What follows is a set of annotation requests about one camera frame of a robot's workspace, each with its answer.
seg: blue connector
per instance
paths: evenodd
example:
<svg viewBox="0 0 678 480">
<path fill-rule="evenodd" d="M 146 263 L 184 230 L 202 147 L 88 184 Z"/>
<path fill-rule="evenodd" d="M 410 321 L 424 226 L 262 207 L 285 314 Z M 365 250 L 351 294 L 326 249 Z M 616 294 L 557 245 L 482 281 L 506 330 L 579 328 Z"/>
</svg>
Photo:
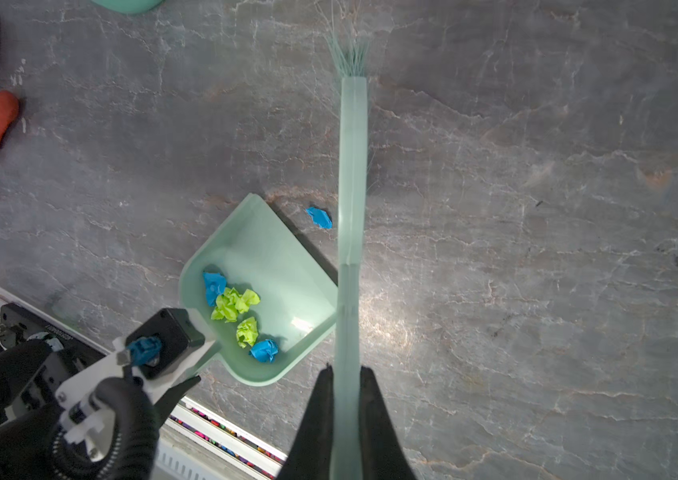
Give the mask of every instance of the blue connector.
<svg viewBox="0 0 678 480">
<path fill-rule="evenodd" d="M 143 336 L 131 342 L 126 348 L 131 352 L 131 365 L 140 366 L 157 360 L 161 347 L 163 343 L 157 336 Z"/>
</svg>

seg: broom handle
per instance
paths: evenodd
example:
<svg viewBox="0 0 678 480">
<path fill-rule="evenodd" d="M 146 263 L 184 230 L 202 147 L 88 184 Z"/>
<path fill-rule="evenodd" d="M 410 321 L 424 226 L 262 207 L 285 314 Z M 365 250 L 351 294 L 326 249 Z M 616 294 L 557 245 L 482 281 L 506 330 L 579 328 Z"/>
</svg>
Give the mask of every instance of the broom handle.
<svg viewBox="0 0 678 480">
<path fill-rule="evenodd" d="M 358 300 L 368 156 L 368 93 L 365 77 L 342 79 L 340 119 L 339 293 L 334 343 L 334 444 L 331 478 L 361 480 L 358 417 L 361 350 Z"/>
</svg>

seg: blue crumpled paper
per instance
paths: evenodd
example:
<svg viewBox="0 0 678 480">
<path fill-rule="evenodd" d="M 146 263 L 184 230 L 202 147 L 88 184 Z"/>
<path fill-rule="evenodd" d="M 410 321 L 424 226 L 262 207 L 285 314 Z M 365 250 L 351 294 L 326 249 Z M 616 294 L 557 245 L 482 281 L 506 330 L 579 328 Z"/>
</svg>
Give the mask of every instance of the blue crumpled paper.
<svg viewBox="0 0 678 480">
<path fill-rule="evenodd" d="M 216 306 L 216 297 L 225 293 L 227 279 L 222 274 L 203 274 L 205 283 L 205 301 L 209 306 Z"/>
<path fill-rule="evenodd" d="M 307 215 L 312 218 L 312 223 L 318 225 L 320 228 L 329 230 L 334 225 L 325 210 L 321 210 L 315 206 L 307 208 Z"/>
<path fill-rule="evenodd" d="M 270 339 L 262 340 L 251 347 L 248 353 L 262 363 L 272 363 L 277 354 L 277 343 Z"/>
</svg>

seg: broom bristles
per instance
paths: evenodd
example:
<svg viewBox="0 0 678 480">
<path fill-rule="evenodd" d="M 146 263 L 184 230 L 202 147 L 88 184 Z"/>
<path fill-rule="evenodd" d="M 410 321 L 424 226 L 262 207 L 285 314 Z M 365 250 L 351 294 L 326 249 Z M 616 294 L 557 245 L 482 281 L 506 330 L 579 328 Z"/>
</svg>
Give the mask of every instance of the broom bristles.
<svg viewBox="0 0 678 480">
<path fill-rule="evenodd" d="M 366 76 L 366 53 L 368 52 L 368 42 L 350 40 L 349 45 L 343 48 L 339 43 L 336 33 L 327 39 L 328 49 L 331 51 L 331 57 L 334 59 L 334 66 L 340 77 L 365 77 Z"/>
</svg>

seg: dustpan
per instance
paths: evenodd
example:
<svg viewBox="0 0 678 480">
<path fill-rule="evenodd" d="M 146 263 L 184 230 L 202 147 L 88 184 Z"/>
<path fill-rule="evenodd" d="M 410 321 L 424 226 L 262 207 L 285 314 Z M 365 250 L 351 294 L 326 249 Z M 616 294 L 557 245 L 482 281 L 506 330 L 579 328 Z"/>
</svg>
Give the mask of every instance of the dustpan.
<svg viewBox="0 0 678 480">
<path fill-rule="evenodd" d="M 257 340 L 273 339 L 279 353 L 260 363 L 238 346 L 238 322 L 211 320 L 204 272 L 221 273 L 239 292 L 250 288 L 261 302 L 243 320 L 257 320 Z M 249 194 L 185 264 L 179 277 L 184 308 L 197 309 L 217 336 L 213 349 L 227 370 L 247 385 L 273 383 L 320 343 L 336 324 L 337 287 L 258 195 Z"/>
</svg>

